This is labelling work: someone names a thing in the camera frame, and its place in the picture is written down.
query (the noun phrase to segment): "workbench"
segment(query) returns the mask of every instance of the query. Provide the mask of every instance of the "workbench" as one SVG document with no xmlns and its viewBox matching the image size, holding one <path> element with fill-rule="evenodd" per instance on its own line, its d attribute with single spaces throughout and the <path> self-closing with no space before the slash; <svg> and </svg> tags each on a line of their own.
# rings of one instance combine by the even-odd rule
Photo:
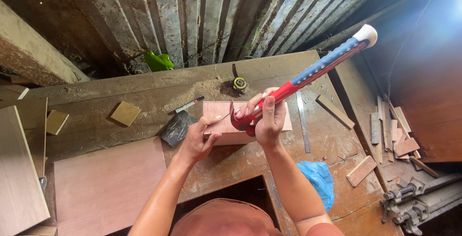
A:
<svg viewBox="0 0 462 236">
<path fill-rule="evenodd" d="M 318 59 L 316 51 L 305 51 L 235 62 L 237 72 L 249 84 L 246 94 L 238 98 L 231 92 L 231 63 L 32 89 L 26 98 L 46 96 L 48 111 L 70 114 L 59 135 L 46 138 L 46 200 L 52 216 L 46 223 L 56 225 L 54 161 L 157 136 L 173 117 L 171 111 L 197 97 L 205 96 L 205 101 L 247 101 L 268 87 L 283 85 Z M 322 94 L 345 112 L 328 75 L 300 91 L 306 102 L 303 106 L 312 153 L 305 153 L 295 95 L 286 99 L 293 130 L 283 133 L 281 139 L 294 162 L 323 161 L 329 166 L 335 201 L 328 214 L 334 224 L 345 235 L 402 235 L 392 222 L 380 222 L 383 190 L 374 172 L 357 187 L 352 187 L 346 178 L 366 154 L 355 131 L 315 102 Z M 110 118 L 121 101 L 141 109 L 130 127 Z M 187 111 L 199 119 L 202 103 Z M 163 141 L 167 166 L 178 148 Z M 263 176 L 282 233 L 297 235 L 277 195 L 264 152 L 256 142 L 214 147 L 206 159 L 194 166 L 178 203 L 257 176 Z"/>
</svg>

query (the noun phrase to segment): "person's left hand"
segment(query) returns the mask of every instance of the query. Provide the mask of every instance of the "person's left hand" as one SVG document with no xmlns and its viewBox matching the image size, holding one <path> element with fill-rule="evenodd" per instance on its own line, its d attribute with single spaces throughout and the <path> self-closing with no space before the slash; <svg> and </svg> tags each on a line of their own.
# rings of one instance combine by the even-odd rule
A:
<svg viewBox="0 0 462 236">
<path fill-rule="evenodd" d="M 215 142 L 221 137 L 221 133 L 212 133 L 208 139 L 204 138 L 204 131 L 208 125 L 217 123 L 221 120 L 221 116 L 204 117 L 202 116 L 199 122 L 189 126 L 186 138 L 183 141 L 177 155 L 190 165 L 206 158 L 212 150 Z"/>
</svg>

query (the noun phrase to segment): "brown shirt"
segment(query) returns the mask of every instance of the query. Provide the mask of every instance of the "brown shirt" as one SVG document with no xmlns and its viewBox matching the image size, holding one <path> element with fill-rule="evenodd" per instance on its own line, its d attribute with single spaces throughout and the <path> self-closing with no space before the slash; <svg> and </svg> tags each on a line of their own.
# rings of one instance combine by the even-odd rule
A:
<svg viewBox="0 0 462 236">
<path fill-rule="evenodd" d="M 217 198 L 181 218 L 171 236 L 282 236 L 259 207 L 238 200 Z M 306 236 L 344 236 L 334 225 L 319 223 Z"/>
</svg>

